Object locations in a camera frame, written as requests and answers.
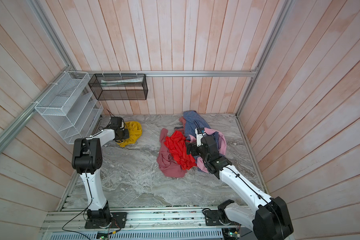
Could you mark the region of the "red cloth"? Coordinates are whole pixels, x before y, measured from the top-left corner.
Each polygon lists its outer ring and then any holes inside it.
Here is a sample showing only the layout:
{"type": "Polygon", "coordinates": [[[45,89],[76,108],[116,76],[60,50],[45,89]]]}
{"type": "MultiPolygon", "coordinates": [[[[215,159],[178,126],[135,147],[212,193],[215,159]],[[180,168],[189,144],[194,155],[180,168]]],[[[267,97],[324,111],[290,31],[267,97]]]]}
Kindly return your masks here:
{"type": "Polygon", "coordinates": [[[190,170],[197,166],[194,157],[187,154],[186,138],[180,131],[175,131],[170,137],[165,137],[164,144],[182,170],[190,170]]]}

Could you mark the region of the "yellow cloth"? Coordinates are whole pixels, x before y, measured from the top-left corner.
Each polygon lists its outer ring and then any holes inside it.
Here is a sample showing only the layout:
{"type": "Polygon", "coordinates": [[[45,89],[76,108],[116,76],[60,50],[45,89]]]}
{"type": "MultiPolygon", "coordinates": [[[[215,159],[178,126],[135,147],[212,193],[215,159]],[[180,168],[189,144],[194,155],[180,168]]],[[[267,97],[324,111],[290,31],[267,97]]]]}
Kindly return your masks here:
{"type": "Polygon", "coordinates": [[[124,148],[127,145],[135,144],[137,140],[142,136],[142,125],[136,121],[125,122],[126,129],[129,131],[129,138],[126,140],[117,141],[117,144],[124,148]]]}

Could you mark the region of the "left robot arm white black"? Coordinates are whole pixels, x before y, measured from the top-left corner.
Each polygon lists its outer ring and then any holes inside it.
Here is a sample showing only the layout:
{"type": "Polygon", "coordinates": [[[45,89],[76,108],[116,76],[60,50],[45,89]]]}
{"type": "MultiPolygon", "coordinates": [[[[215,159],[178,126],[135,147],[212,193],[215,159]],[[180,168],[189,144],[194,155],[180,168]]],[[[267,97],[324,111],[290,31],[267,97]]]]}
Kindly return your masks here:
{"type": "Polygon", "coordinates": [[[76,139],[72,167],[80,175],[88,206],[86,228],[108,228],[112,224],[112,214],[104,195],[101,183],[103,164],[102,146],[111,141],[124,141],[129,138],[129,130],[121,117],[111,117],[109,124],[98,133],[86,138],[76,139]]]}

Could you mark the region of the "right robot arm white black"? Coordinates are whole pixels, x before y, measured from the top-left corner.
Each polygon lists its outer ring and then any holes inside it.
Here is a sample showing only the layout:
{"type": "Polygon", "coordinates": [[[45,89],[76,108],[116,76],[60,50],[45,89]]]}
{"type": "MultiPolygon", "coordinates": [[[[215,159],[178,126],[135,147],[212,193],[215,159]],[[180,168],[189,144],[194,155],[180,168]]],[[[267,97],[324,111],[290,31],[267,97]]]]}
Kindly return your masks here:
{"type": "Polygon", "coordinates": [[[186,142],[186,149],[187,154],[201,157],[208,172],[231,187],[246,203],[243,207],[233,200],[223,202],[206,215],[214,224],[237,223],[251,230],[258,240],[284,240],[294,232],[286,202],[271,197],[247,180],[219,153],[213,136],[198,135],[196,142],[186,142]]]}

